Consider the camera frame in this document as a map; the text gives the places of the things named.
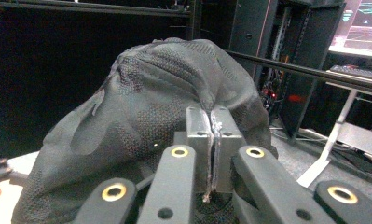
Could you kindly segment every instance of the computer monitor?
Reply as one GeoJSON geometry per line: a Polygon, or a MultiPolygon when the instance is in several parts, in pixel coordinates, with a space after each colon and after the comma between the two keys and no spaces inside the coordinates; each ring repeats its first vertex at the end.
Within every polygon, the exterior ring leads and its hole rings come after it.
{"type": "Polygon", "coordinates": [[[372,58],[372,0],[346,0],[329,50],[372,58]]]}

